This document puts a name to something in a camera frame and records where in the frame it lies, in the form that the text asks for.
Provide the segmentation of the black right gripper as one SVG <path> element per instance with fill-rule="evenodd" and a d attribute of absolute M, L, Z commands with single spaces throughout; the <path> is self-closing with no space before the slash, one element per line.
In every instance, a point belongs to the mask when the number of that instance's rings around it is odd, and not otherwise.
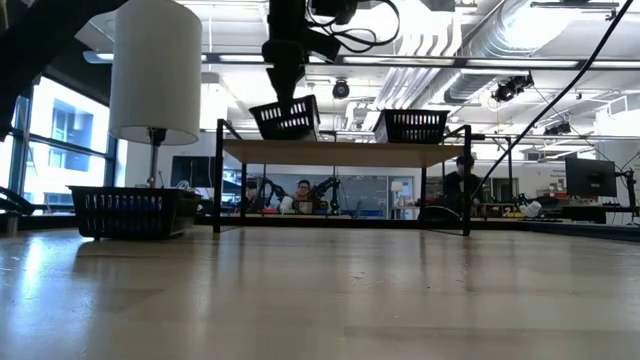
<path fill-rule="evenodd" d="M 276 92 L 278 107 L 289 114 L 297 83 L 305 75 L 309 57 L 333 63 L 341 47 L 330 35 L 312 29 L 306 18 L 306 0 L 268 0 L 268 40 L 262 45 L 262 56 L 272 65 L 267 69 Z"/>

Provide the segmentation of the black slotted plastic basket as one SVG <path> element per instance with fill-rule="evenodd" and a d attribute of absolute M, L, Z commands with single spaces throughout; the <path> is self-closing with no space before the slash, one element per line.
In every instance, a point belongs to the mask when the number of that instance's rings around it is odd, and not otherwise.
<path fill-rule="evenodd" d="M 70 188 L 79 233 L 94 240 L 164 240 L 191 229 L 201 196 L 172 188 L 89 187 Z M 158 212 L 96 209 L 98 195 L 142 195 L 162 199 Z"/>
<path fill-rule="evenodd" d="M 446 110 L 385 109 L 373 128 L 377 143 L 438 144 L 444 136 Z"/>
<path fill-rule="evenodd" d="M 317 141 L 319 125 L 314 95 L 295 98 L 285 113 L 279 103 L 249 109 L 264 140 Z"/>

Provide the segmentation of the black monitor on arm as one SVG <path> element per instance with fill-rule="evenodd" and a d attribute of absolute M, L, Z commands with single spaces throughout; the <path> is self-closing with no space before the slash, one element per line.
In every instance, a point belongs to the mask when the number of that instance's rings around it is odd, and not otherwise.
<path fill-rule="evenodd" d="M 569 196 L 617 196 L 616 169 L 611 161 L 566 158 L 565 172 Z"/>

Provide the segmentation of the wooden shelf black metal legs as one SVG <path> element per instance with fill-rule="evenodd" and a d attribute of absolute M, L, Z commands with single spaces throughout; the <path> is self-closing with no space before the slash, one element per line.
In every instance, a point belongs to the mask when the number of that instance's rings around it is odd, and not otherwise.
<path fill-rule="evenodd" d="M 215 169 L 217 172 L 212 215 L 213 232 L 221 232 L 221 192 L 223 153 L 241 162 L 241 180 L 246 180 L 249 164 L 351 166 L 351 167 L 415 167 L 422 170 L 443 163 L 462 150 L 471 151 L 471 127 L 463 125 L 447 136 L 464 139 L 463 146 L 406 143 L 347 143 L 244 140 L 224 119 L 216 121 Z"/>

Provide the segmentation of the person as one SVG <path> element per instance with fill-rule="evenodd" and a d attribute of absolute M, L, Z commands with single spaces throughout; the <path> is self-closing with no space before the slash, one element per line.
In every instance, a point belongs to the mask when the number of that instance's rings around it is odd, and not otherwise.
<path fill-rule="evenodd" d="M 258 182 L 256 180 L 248 180 L 244 191 L 245 211 L 247 213 L 253 211 L 253 207 L 258 197 Z"/>
<path fill-rule="evenodd" d="M 310 182 L 306 179 L 300 180 L 297 189 L 292 195 L 293 203 L 291 208 L 298 214 L 312 214 L 314 202 L 311 194 Z"/>
<path fill-rule="evenodd" d="M 444 180 L 444 197 L 447 206 L 457 213 L 462 213 L 466 184 L 465 171 L 466 169 L 470 170 L 471 205 L 469 208 L 472 216 L 479 213 L 480 205 L 483 202 L 483 194 L 479 190 L 481 178 L 472 172 L 474 164 L 475 159 L 472 156 L 459 155 L 456 158 L 456 169 L 448 173 Z"/>

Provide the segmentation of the black computer monitor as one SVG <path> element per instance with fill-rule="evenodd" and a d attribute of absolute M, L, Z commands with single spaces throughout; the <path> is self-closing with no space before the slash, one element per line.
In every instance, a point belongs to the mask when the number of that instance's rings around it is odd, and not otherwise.
<path fill-rule="evenodd" d="M 171 164 L 172 187 L 187 181 L 191 188 L 212 188 L 215 158 L 208 156 L 174 156 Z"/>

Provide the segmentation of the white shade table lamp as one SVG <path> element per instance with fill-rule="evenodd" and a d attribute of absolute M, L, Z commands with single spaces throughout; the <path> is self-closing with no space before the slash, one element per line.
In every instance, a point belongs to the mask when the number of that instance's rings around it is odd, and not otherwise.
<path fill-rule="evenodd" d="M 201 41 L 201 20 L 175 0 L 128 0 L 115 13 L 109 132 L 150 146 L 151 188 L 159 148 L 199 139 Z"/>

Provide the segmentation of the dark background workbench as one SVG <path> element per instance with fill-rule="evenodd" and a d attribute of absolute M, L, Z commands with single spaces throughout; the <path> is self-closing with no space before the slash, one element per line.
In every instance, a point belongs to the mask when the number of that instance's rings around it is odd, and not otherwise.
<path fill-rule="evenodd" d="M 402 230 L 462 230 L 460 220 L 390 220 L 383 218 L 352 218 L 348 215 L 277 215 L 277 214 L 248 214 L 240 217 L 238 214 L 221 216 L 198 215 L 196 225 L 217 225 L 235 227 L 310 227 L 310 228 L 352 228 L 352 229 L 402 229 Z"/>

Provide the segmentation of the black ceiling light track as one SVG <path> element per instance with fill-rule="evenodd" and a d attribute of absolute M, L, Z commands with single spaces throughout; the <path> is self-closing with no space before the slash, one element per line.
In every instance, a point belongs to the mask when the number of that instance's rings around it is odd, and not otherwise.
<path fill-rule="evenodd" d="M 266 65 L 260 54 L 203 53 L 203 64 Z M 547 58 L 477 58 L 477 57 L 433 57 L 433 56 L 366 56 L 338 55 L 333 63 L 321 62 L 309 57 L 307 65 L 312 66 L 355 66 L 355 67 L 424 67 L 452 69 L 517 69 L 546 71 L 577 71 L 586 65 L 587 59 L 547 59 Z M 594 60 L 588 70 L 594 71 L 640 71 L 640 60 L 604 59 Z"/>

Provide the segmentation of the silver ventilation duct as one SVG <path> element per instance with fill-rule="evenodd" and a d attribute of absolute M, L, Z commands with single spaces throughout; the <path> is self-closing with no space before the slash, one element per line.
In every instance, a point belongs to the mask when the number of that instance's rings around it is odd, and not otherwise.
<path fill-rule="evenodd" d="M 462 49 L 462 57 L 470 68 L 456 69 L 444 88 L 444 101 L 462 104 L 469 101 L 492 77 L 482 69 L 487 62 L 498 59 L 528 57 L 539 45 L 527 40 L 524 31 L 530 27 L 533 0 L 504 0 L 487 22 Z"/>

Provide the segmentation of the large window black frame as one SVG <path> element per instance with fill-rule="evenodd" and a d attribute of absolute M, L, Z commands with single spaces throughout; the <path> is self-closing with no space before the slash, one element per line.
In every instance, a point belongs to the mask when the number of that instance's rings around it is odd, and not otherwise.
<path fill-rule="evenodd" d="M 72 186 L 115 183 L 118 141 L 108 133 L 109 108 L 40 77 L 17 99 L 0 142 L 0 187 L 42 213 L 73 205 Z"/>

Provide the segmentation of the black aluminium table frame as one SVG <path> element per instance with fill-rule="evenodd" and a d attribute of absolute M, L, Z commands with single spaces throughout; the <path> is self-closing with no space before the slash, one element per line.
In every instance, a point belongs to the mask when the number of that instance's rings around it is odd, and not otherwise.
<path fill-rule="evenodd" d="M 640 226 L 638 225 L 542 221 L 518 221 L 517 225 L 521 231 L 640 243 Z"/>

